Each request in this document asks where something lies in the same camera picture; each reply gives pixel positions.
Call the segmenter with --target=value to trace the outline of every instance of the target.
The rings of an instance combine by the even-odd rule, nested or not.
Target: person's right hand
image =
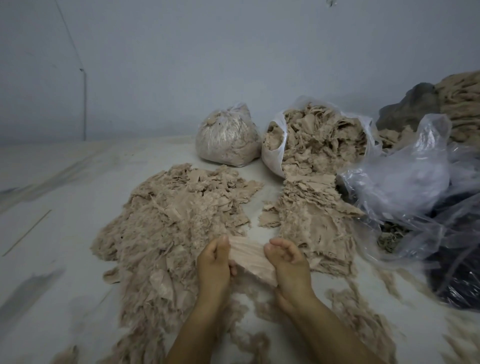
[[[277,304],[283,312],[294,318],[306,304],[317,300],[312,289],[309,264],[296,244],[286,239],[270,239],[270,243],[264,246],[264,252],[275,267]]]

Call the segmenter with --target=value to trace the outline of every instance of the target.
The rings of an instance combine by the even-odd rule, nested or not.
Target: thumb
[[[216,246],[216,260],[220,263],[228,264],[229,253],[230,253],[230,244],[228,242],[228,236],[223,235],[220,237],[220,242]]]
[[[264,253],[268,261],[272,263],[275,268],[278,268],[278,266],[285,261],[280,249],[270,243],[265,244]]]

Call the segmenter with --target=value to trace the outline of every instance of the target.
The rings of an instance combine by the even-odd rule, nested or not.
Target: white floor
[[[70,344],[79,345],[81,363],[94,363],[109,352],[125,332],[117,326],[118,289],[101,278],[114,263],[98,260],[89,246],[98,230],[120,213],[137,184],[184,162],[216,168],[195,155],[192,137],[0,149],[0,191],[16,188],[0,193],[1,363],[48,363]],[[266,183],[244,208],[252,221],[249,236],[267,242],[276,231],[257,227],[257,218],[263,201],[276,198],[282,181],[261,160],[240,173]],[[452,310],[396,274],[400,302],[387,293],[368,263],[360,257],[356,262],[360,292],[392,325],[398,362],[443,362],[440,352],[451,352],[442,337],[447,333],[444,317]],[[321,274],[314,274],[313,282],[326,303],[326,289],[347,286],[342,279]],[[479,314],[462,315],[480,323]],[[262,321],[251,312],[242,326],[252,333],[267,332],[274,363],[304,361],[291,328]],[[248,359],[224,340],[213,362]]]

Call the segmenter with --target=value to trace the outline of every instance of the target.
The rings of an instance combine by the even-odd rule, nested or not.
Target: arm
[[[229,296],[234,262],[228,260],[228,237],[212,240],[197,260],[199,293],[195,307],[180,329],[165,364],[208,364],[220,316]]]
[[[265,245],[264,250],[276,269],[278,306],[308,342],[318,363],[383,364],[315,296],[310,267],[294,243],[275,238]]]

